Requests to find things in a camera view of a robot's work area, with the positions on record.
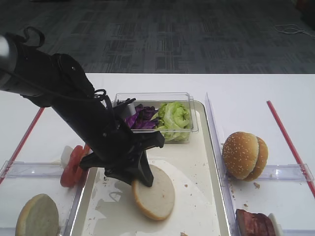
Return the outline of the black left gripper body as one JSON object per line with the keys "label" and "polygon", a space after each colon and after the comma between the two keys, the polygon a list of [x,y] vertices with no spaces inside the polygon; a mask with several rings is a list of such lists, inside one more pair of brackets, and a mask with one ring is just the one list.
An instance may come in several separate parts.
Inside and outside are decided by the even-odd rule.
{"label": "black left gripper body", "polygon": [[124,123],[120,123],[118,127],[108,125],[104,129],[87,130],[81,135],[93,151],[80,161],[79,166],[83,170],[92,167],[126,170],[133,175],[133,181],[137,179],[142,151],[162,148],[165,142],[159,131],[134,133]]}

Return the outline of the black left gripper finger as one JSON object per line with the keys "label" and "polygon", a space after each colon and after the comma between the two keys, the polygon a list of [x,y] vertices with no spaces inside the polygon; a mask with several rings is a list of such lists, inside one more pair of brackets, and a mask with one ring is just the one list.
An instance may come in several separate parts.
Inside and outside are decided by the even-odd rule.
{"label": "black left gripper finger", "polygon": [[153,185],[154,176],[150,169],[147,152],[145,150],[142,151],[139,159],[137,179],[146,187],[151,187]]}
{"label": "black left gripper finger", "polygon": [[120,180],[129,185],[131,185],[133,181],[133,175],[126,170],[105,169],[104,174],[106,177]]}

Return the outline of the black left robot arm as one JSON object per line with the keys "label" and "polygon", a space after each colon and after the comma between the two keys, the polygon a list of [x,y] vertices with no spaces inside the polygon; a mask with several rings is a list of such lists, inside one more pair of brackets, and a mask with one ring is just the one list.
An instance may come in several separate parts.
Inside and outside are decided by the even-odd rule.
{"label": "black left robot arm", "polygon": [[104,168],[108,177],[152,186],[146,151],[163,147],[164,137],[158,131],[134,133],[122,117],[132,100],[113,107],[106,91],[94,89],[71,56],[48,55],[7,33],[0,38],[0,89],[53,108],[92,149],[80,161],[82,169]]}

